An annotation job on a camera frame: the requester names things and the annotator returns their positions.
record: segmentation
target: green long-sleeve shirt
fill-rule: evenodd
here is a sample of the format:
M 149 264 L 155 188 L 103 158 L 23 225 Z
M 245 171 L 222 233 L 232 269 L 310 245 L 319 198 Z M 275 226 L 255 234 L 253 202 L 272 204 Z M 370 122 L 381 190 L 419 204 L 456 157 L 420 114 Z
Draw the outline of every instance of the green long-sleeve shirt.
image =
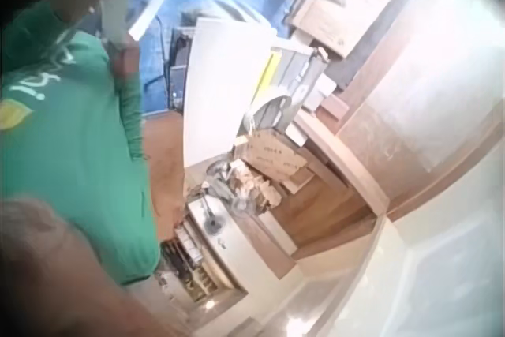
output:
M 2 196 L 48 203 L 127 283 L 159 260 L 138 75 L 114 79 L 100 41 L 83 32 L 55 50 L 66 30 L 41 2 L 3 33 Z

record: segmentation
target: wooden board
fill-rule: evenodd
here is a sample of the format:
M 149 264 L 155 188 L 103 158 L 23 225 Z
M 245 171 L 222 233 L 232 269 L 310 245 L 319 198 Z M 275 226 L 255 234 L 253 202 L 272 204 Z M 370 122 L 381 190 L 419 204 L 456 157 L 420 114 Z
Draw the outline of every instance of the wooden board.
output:
M 271 213 L 299 247 L 335 236 L 373 215 L 355 190 L 335 191 L 318 177 L 284 199 Z
M 240 218 L 231 214 L 231 217 L 277 278 L 283 278 L 294 268 L 296 264 L 294 260 L 277 244 L 256 216 Z
M 298 170 L 294 175 L 292 175 L 287 181 L 284 181 L 282 184 L 291 193 L 297 193 L 304 185 L 309 183 L 309 181 L 312 178 L 314 178 L 314 173 L 307 167 L 302 167 L 300 170 Z
M 319 119 L 307 112 L 298 112 L 294 121 L 341 170 L 373 212 L 376 215 L 385 213 L 389 207 L 389 197 L 352 151 Z
M 505 106 L 502 101 L 489 113 L 475 134 L 436 168 L 433 176 L 417 183 L 415 188 L 393 199 L 388 212 L 389 218 L 395 221 L 408 215 L 442 193 L 477 165 L 502 140 L 504 111 Z
M 341 119 L 333 117 L 327 110 L 319 108 L 317 117 L 336 134 L 353 116 L 361 104 L 384 79 L 390 68 L 400 57 L 410 40 L 416 35 L 423 15 L 432 12 L 435 0 L 408 0 L 390 30 L 380 40 L 363 66 L 339 98 L 347 104 L 349 110 Z
M 322 108 L 328 111 L 337 120 L 342 120 L 349 110 L 349 106 L 337 95 L 331 94 L 321 103 Z
M 346 57 L 390 0 L 306 0 L 291 23 Z
M 330 249 L 337 248 L 341 245 L 345 245 L 348 242 L 357 240 L 360 237 L 371 234 L 373 227 L 375 226 L 377 218 L 374 215 L 370 215 L 362 219 L 359 223 L 354 223 L 347 227 L 340 233 L 328 236 L 325 238 L 320 238 L 317 241 L 311 242 L 296 252 L 291 254 L 293 259 L 301 260 L 307 256 L 313 256 L 325 252 Z
M 198 19 L 185 85 L 185 167 L 233 147 L 274 37 L 259 24 Z
M 182 164 L 182 116 L 166 112 L 146 120 L 144 154 L 149 165 L 151 197 L 158 239 L 174 237 L 174 225 L 182 221 L 184 167 Z
M 402 136 L 366 103 L 340 129 L 338 137 L 390 199 L 431 176 Z
M 235 156 L 277 182 L 287 181 L 307 161 L 281 142 L 278 135 L 269 129 L 256 131 L 247 142 L 236 145 Z

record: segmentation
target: person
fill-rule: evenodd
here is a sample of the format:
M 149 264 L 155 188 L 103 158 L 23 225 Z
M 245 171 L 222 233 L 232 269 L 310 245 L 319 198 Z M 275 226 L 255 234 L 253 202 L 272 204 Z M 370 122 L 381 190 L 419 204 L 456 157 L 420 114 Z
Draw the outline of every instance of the person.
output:
M 48 204 L 119 285 L 152 275 L 159 243 L 141 136 L 139 49 L 76 24 L 98 0 L 42 0 L 2 36 L 2 197 Z
M 177 337 L 117 286 L 88 241 L 43 202 L 0 203 L 0 335 Z

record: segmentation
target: logo on shirt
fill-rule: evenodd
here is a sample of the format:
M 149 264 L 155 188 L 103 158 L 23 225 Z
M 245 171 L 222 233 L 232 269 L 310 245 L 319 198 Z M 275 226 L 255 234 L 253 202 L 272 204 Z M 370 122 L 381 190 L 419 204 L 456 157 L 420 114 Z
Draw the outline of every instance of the logo on shirt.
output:
M 69 49 L 62 47 L 51 55 L 49 62 L 38 66 L 34 73 L 30 73 L 16 84 L 8 86 L 8 91 L 23 92 L 38 101 L 43 101 L 46 99 L 46 95 L 42 92 L 43 88 L 50 83 L 60 82 L 62 79 L 56 73 L 61 71 L 63 67 L 75 63 Z M 7 97 L 0 101 L 0 130 L 20 125 L 32 112 L 33 110 L 22 102 Z

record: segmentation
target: white wall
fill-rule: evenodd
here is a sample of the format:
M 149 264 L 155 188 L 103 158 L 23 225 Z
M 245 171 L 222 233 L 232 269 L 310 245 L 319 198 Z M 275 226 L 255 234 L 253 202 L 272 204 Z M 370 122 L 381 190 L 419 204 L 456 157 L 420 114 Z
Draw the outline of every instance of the white wall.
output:
M 386 222 L 365 274 L 318 336 L 503 335 L 503 142 L 449 189 Z
M 395 225 L 411 261 L 385 335 L 503 335 L 503 142 Z

